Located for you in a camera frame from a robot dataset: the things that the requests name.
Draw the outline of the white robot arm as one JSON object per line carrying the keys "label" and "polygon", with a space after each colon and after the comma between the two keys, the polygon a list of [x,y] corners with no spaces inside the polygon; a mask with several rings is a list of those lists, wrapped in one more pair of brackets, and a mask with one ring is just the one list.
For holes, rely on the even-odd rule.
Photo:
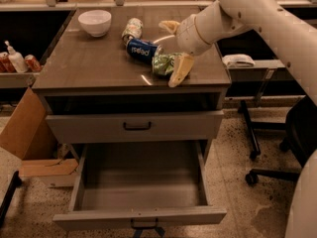
{"label": "white robot arm", "polygon": [[161,21],[159,26],[176,37],[183,52],[175,62],[171,87],[183,82],[195,56],[221,39],[254,30],[305,91],[286,116],[288,144],[302,171],[294,176],[297,184],[284,238],[317,238],[317,30],[275,0],[214,0],[180,23]]}

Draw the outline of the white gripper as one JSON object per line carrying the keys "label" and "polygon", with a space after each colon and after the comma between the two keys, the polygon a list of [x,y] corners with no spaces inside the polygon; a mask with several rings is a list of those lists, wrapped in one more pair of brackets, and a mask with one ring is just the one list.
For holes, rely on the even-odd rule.
{"label": "white gripper", "polygon": [[185,53],[174,59],[173,73],[169,87],[179,86],[188,76],[194,65],[194,57],[206,52],[211,43],[208,40],[210,30],[198,14],[192,14],[181,23],[177,21],[160,21],[158,26],[170,34],[176,34],[177,44]]}

